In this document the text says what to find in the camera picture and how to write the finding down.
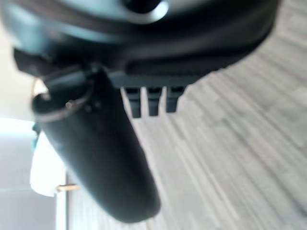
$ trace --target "white wall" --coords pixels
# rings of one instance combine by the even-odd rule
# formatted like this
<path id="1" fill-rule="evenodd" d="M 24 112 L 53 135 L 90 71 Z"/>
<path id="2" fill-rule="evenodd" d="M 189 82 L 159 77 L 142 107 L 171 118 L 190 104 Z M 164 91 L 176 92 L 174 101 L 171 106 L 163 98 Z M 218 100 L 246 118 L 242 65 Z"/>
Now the white wall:
<path id="1" fill-rule="evenodd" d="M 19 72 L 8 35 L 0 24 L 0 117 L 33 120 L 30 110 L 33 78 Z"/>
<path id="2" fill-rule="evenodd" d="M 55 229 L 55 198 L 30 187 L 32 125 L 0 118 L 0 230 Z"/>

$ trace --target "black handle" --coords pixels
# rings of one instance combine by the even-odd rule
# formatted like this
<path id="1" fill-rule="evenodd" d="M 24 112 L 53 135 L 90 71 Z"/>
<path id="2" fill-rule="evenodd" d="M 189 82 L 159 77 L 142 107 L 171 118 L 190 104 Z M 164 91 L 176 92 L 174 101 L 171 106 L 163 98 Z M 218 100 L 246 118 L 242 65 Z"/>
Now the black handle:
<path id="1" fill-rule="evenodd" d="M 123 107 L 119 89 L 97 76 L 83 97 L 33 99 L 33 111 L 71 173 L 110 215 L 139 222 L 160 209 L 145 155 Z"/>

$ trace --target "gray wood floor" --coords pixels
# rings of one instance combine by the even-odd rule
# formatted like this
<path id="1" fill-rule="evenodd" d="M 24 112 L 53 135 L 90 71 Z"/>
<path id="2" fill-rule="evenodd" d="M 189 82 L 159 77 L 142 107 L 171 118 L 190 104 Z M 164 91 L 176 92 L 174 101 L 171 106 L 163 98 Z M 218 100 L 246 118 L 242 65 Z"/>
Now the gray wood floor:
<path id="1" fill-rule="evenodd" d="M 191 85 L 176 114 L 143 107 L 133 124 L 161 213 L 124 225 L 71 192 L 70 230 L 307 229 L 306 0 L 286 0 L 265 44 Z"/>

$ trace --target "metal ring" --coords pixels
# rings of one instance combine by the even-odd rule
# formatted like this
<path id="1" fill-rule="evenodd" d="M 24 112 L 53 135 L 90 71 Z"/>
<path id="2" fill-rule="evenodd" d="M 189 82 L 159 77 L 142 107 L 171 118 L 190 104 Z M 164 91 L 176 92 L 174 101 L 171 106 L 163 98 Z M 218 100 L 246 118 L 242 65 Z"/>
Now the metal ring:
<path id="1" fill-rule="evenodd" d="M 124 12 L 127 16 L 127 20 L 135 24 L 150 24 L 162 19 L 168 12 L 169 4 L 167 0 L 162 0 L 156 8 L 148 13 L 135 13 L 126 7 Z"/>

